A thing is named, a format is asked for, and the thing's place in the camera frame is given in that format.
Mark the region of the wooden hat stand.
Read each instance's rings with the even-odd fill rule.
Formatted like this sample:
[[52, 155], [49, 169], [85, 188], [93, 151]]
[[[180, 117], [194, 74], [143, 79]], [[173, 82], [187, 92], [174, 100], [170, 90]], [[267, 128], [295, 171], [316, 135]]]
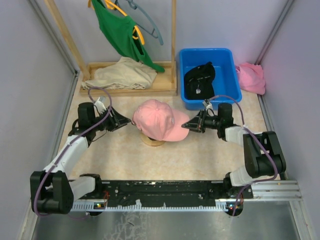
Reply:
[[140, 133], [140, 139], [145, 145], [149, 147], [159, 147], [166, 143], [165, 141], [151, 139], [148, 136], [144, 135], [142, 132]]

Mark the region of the pink cap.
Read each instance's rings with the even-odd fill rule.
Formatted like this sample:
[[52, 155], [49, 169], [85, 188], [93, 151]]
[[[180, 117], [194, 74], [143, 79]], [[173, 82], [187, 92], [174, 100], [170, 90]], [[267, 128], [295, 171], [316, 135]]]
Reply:
[[147, 137], [156, 141], [179, 142], [189, 134], [182, 124], [190, 117], [165, 102], [149, 99], [133, 113], [132, 123]]

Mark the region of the black cap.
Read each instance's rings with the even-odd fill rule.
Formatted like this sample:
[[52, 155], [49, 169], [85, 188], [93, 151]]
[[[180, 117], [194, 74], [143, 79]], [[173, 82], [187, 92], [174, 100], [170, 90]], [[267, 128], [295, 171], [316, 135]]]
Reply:
[[216, 70], [212, 62], [198, 65], [184, 75], [184, 91], [187, 100], [206, 100], [215, 96], [213, 81]]

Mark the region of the blue plastic bin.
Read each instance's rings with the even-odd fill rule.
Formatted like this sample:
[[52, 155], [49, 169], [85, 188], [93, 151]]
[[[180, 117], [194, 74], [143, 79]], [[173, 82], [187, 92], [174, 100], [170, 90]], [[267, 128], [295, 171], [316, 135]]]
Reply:
[[212, 62], [215, 69], [215, 79], [212, 82], [215, 96], [210, 102], [214, 110], [218, 109], [220, 103], [233, 104], [242, 100], [238, 76], [232, 52], [227, 48], [185, 48], [179, 53], [180, 66], [180, 96], [184, 107], [189, 111], [204, 109], [204, 100], [188, 100], [185, 97], [185, 74], [194, 67]]

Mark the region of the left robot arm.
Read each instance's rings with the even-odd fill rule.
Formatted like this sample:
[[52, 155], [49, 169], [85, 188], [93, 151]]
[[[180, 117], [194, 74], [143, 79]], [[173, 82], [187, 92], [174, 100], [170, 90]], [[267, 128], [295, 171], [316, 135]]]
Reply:
[[112, 106], [105, 107], [100, 101], [81, 103], [77, 114], [62, 150], [42, 171], [34, 171], [30, 176], [31, 206], [40, 217], [66, 215], [74, 202], [85, 195], [95, 199], [103, 195], [100, 175], [82, 174], [76, 180], [68, 177], [95, 140], [97, 132], [114, 132], [131, 123], [129, 118]]

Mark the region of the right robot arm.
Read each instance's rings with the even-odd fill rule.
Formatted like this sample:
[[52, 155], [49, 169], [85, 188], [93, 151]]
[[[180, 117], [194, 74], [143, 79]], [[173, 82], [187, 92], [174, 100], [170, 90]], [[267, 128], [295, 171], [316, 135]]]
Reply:
[[219, 139], [243, 147], [244, 165], [223, 179], [223, 192], [227, 197], [235, 198], [244, 186], [274, 180], [286, 171], [286, 160], [274, 131], [253, 133], [244, 125], [235, 124], [230, 103], [220, 103], [217, 114], [211, 111], [210, 108], [200, 110], [181, 127], [196, 133], [216, 130]]

